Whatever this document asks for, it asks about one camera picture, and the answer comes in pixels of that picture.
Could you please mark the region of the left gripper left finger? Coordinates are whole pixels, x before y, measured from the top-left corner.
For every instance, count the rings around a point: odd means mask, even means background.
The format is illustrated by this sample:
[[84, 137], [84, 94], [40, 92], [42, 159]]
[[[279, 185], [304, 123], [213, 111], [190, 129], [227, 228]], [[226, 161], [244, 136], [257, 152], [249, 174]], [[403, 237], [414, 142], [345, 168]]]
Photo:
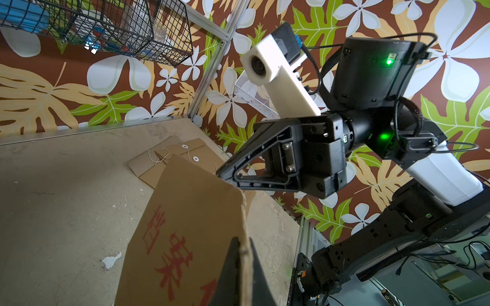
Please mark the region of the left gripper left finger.
[[218, 280], [218, 285], [208, 306], [240, 305], [240, 276], [240, 242], [237, 237], [234, 237], [229, 245], [227, 257]]

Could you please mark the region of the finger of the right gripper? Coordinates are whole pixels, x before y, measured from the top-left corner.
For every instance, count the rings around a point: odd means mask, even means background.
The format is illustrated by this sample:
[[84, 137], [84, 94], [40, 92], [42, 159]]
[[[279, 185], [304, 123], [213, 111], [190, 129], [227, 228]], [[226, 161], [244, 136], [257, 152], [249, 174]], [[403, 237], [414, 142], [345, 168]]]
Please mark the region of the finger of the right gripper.
[[[242, 190], [300, 191], [303, 166], [299, 119], [259, 122], [252, 137], [228, 159], [216, 175]], [[244, 175], [252, 161], [263, 158], [262, 175]]]

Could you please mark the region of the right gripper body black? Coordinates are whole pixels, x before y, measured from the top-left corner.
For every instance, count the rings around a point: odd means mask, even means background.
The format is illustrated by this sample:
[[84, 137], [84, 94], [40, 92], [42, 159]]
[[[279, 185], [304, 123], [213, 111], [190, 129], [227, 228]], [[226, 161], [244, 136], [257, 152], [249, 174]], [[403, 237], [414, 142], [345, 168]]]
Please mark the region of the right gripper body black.
[[343, 120], [329, 113], [294, 122], [299, 137], [295, 190], [325, 199], [347, 183]]

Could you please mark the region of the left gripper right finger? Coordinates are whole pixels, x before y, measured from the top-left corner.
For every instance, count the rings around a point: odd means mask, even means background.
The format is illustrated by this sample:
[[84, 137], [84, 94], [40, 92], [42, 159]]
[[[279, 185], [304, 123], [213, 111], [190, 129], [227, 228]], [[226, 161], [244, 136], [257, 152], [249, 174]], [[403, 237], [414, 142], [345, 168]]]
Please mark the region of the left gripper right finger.
[[250, 244], [253, 254], [252, 306], [276, 306], [252, 239]]

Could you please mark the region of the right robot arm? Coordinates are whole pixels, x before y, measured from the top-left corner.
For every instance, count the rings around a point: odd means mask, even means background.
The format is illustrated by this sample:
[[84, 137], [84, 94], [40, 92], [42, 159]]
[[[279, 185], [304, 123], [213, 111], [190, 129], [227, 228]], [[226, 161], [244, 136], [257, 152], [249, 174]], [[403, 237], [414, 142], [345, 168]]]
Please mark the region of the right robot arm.
[[371, 218], [347, 206], [329, 212], [326, 227], [354, 225], [350, 238], [293, 269], [289, 305], [327, 304], [352, 278], [364, 282], [395, 263], [451, 244], [489, 213], [489, 187], [455, 157], [471, 144], [450, 143], [445, 132], [404, 93], [416, 67], [430, 58], [419, 34], [347, 38], [316, 67], [315, 90], [297, 72], [311, 49], [288, 25], [241, 57], [250, 82], [262, 86], [278, 118], [259, 122], [250, 139], [217, 172], [242, 190], [304, 193], [318, 199], [352, 181], [347, 159], [366, 170], [356, 150], [366, 146], [406, 175], [389, 204]]

